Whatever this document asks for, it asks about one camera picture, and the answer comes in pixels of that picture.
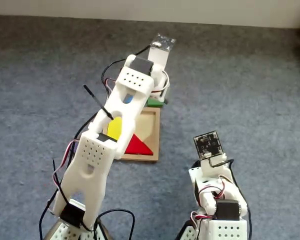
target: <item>wire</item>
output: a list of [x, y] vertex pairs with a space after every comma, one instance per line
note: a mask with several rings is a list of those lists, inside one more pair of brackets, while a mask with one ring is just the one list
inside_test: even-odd
[[165, 74], [165, 76], [166, 76], [166, 81], [165, 81], [164, 87], [163, 87], [162, 89], [160, 89], [160, 90], [154, 90], [154, 91], [152, 91], [151, 93], [160, 93], [160, 92], [164, 91], [164, 90], [169, 86], [169, 84], [170, 84], [170, 78], [169, 78], [169, 75], [168, 75], [168, 73], [167, 73], [165, 70], [162, 70], [162, 72], [163, 72], [163, 73]]
[[127, 209], [123, 209], [123, 208], [114, 208], [114, 209], [110, 209], [107, 211], [104, 211], [103, 213], [101, 213], [95, 220], [94, 225], [93, 225], [93, 238], [94, 240], [97, 240], [97, 234], [96, 234], [96, 230], [98, 227], [98, 224], [100, 223], [100, 218], [106, 214], [112, 213], [112, 212], [125, 212], [128, 213], [132, 216], [132, 224], [131, 224], [131, 230], [130, 230], [130, 235], [129, 235], [129, 240], [131, 240], [132, 238], [132, 234], [134, 232], [134, 228], [135, 228], [135, 222], [136, 222], [136, 218], [135, 215], [132, 211], [127, 210]]
[[200, 220], [200, 223], [199, 223], [199, 231], [198, 231], [198, 234], [196, 235], [196, 240], [199, 239], [199, 235], [200, 235], [200, 230], [201, 230], [201, 222], [202, 222], [203, 218]]
[[197, 213], [196, 211], [192, 211], [192, 212], [190, 213], [190, 219], [191, 219], [191, 221], [193, 222], [194, 230], [197, 232], [197, 231], [198, 231], [198, 224], [197, 224], [197, 222], [194, 220], [194, 214], [195, 214], [195, 215], [198, 215], [198, 213]]
[[105, 112], [105, 114], [110, 118], [111, 120], [114, 119], [114, 117], [111, 115], [110, 112], [102, 105], [102, 103], [98, 100], [98, 98], [93, 94], [93, 92], [88, 88], [87, 85], [83, 85], [84, 89], [90, 94], [90, 96], [93, 98], [93, 100], [99, 105], [99, 107]]
[[239, 189], [239, 192], [240, 194], [242, 195], [243, 199], [245, 200], [246, 202], [246, 208], [247, 208], [247, 211], [248, 211], [248, 221], [249, 221], [249, 237], [248, 237], [248, 240], [251, 240], [252, 239], [252, 233], [253, 233], [253, 226], [252, 226], [252, 217], [251, 217], [251, 210], [250, 210], [250, 207], [248, 205], [248, 202], [245, 198], [245, 196], [243, 195], [240, 187], [238, 186], [238, 183], [236, 181], [236, 178], [235, 178], [235, 175], [232, 171], [232, 164], [234, 163], [234, 161], [231, 161], [230, 164], [229, 164], [229, 169], [231, 170], [231, 175], [232, 175], [232, 179], [233, 179], [233, 182], [234, 184], [236, 185], [236, 187]]
[[[97, 112], [95, 114], [93, 114], [80, 128], [79, 130], [76, 132], [76, 134], [74, 135], [73, 139], [77, 139], [80, 135], [80, 133], [83, 131], [83, 129], [96, 117]], [[66, 166], [67, 168], [69, 167], [70, 163], [72, 162], [72, 159], [74, 157], [74, 152], [75, 152], [75, 145], [72, 145], [71, 147], [71, 151], [70, 151], [70, 156], [69, 156], [69, 161], [68, 161], [68, 165]]]
[[66, 197], [64, 191], [63, 191], [62, 188], [61, 188], [61, 182], [59, 182], [59, 178], [58, 178], [58, 175], [57, 175], [57, 172], [56, 172], [56, 163], [55, 163], [55, 160], [54, 160], [53, 158], [52, 158], [52, 163], [53, 163], [53, 170], [54, 170], [53, 175], [54, 175], [54, 177], [55, 177], [55, 178], [53, 179], [53, 180], [55, 180], [54, 183], [56, 184], [57, 189], [60, 191], [60, 193], [61, 193], [61, 195], [62, 195], [62, 197], [63, 197], [65, 203], [68, 204], [69, 201], [68, 201], [68, 199], [67, 199], [67, 197]]
[[200, 193], [201, 193], [202, 191], [204, 191], [204, 190], [206, 190], [206, 189], [208, 189], [208, 188], [216, 188], [216, 189], [218, 189], [218, 190], [220, 191], [219, 194], [224, 190], [224, 189], [221, 189], [221, 188], [219, 188], [219, 187], [217, 187], [217, 186], [207, 185], [207, 186], [205, 186], [205, 187], [203, 187], [203, 188], [200, 189], [200, 191], [198, 192], [198, 195], [200, 195]]
[[[150, 48], [150, 45], [147, 45], [145, 48], [143, 48], [143, 49], [141, 49], [140, 51], [136, 52], [134, 55], [137, 56], [137, 55], [139, 55], [139, 54], [145, 52], [145, 51], [148, 50], [149, 48]], [[106, 74], [107, 70], [108, 70], [112, 65], [114, 65], [114, 64], [116, 64], [116, 63], [123, 62], [123, 61], [125, 61], [126, 59], [127, 59], [127, 58], [122, 58], [122, 59], [120, 59], [120, 60], [113, 61], [113, 62], [111, 62], [109, 65], [107, 65], [107, 66], [105, 67], [105, 69], [102, 71], [102, 73], [101, 73], [101, 83], [103, 84], [103, 86], [104, 86], [104, 88], [105, 88], [105, 91], [106, 91], [106, 99], [108, 99], [110, 93], [109, 93], [109, 89], [107, 88], [106, 83], [105, 83], [105, 74]]]
[[218, 176], [219, 178], [224, 178], [225, 180], [227, 180], [228, 182], [230, 182], [231, 184], [234, 184], [233, 181], [230, 180], [230, 178], [228, 178], [227, 176], [223, 175], [223, 174], [219, 174]]
[[215, 164], [215, 165], [212, 165], [210, 158], [208, 158], [208, 161], [209, 161], [210, 167], [217, 168], [217, 167], [220, 167], [220, 166], [225, 165], [225, 164], [233, 163], [234, 159], [229, 159], [229, 160], [226, 160], [226, 161], [222, 161], [222, 162], [220, 162], [218, 164]]
[[57, 174], [56, 174], [56, 173], [57, 173], [57, 172], [64, 166], [64, 164], [66, 163], [67, 157], [68, 157], [68, 154], [69, 154], [70, 147], [71, 147], [71, 145], [74, 144], [75, 142], [79, 142], [79, 140], [78, 140], [78, 139], [73, 139], [71, 142], [69, 142], [68, 146], [67, 146], [66, 149], [65, 149], [65, 152], [64, 152], [62, 161], [61, 161], [61, 163], [60, 163], [60, 166], [59, 166], [57, 169], [55, 168], [55, 160], [52, 159], [52, 160], [53, 160], [53, 169], [54, 169], [54, 172], [53, 172], [53, 174], [52, 174], [52, 180], [53, 180], [53, 182], [54, 182], [54, 185], [55, 185], [57, 188], [58, 188], [58, 184], [57, 184], [57, 179], [58, 179], [58, 177], [57, 177]]

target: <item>yellow shape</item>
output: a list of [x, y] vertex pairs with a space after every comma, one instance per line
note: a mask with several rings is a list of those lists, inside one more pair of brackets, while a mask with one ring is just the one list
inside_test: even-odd
[[117, 116], [108, 124], [107, 135], [115, 140], [118, 140], [121, 135], [121, 126], [122, 119], [120, 116]]

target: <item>perforated plate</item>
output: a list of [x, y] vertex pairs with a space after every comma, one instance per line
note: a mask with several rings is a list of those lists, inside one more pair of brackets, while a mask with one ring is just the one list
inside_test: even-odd
[[247, 221], [209, 221], [207, 240], [247, 240]]
[[187, 226], [180, 238], [180, 240], [196, 240], [197, 233], [192, 226]]
[[122, 68], [116, 83], [122, 84], [147, 96], [154, 88], [154, 80], [152, 77], [126, 66]]
[[[94, 240], [93, 232], [81, 232], [80, 229], [75, 227], [68, 227], [64, 223], [61, 223], [56, 231], [50, 238], [45, 237], [44, 240]], [[96, 229], [96, 239], [105, 240], [99, 226]]]

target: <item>white robotic arm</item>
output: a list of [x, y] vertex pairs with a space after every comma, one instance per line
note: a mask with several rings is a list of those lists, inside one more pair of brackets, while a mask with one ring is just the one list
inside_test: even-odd
[[189, 174], [199, 208], [176, 240], [247, 240], [248, 205], [229, 168], [233, 159], [227, 160], [215, 131], [196, 136], [194, 143], [199, 161]]
[[[74, 158], [58, 186], [52, 210], [63, 225], [55, 232], [50, 232], [46, 240], [77, 240], [78, 236], [85, 240], [93, 239], [90, 231], [93, 230], [105, 196], [113, 160], [120, 159], [125, 153], [135, 132], [136, 118], [148, 98], [161, 102], [165, 100], [170, 82], [164, 68], [174, 42], [174, 39], [158, 34], [149, 47], [149, 59], [135, 55], [127, 57], [104, 110], [97, 113], [88, 130], [78, 140]], [[126, 103], [126, 97], [132, 100]], [[117, 141], [101, 133], [115, 117], [122, 118], [121, 135]], [[71, 199], [78, 192], [83, 194], [84, 204]]]

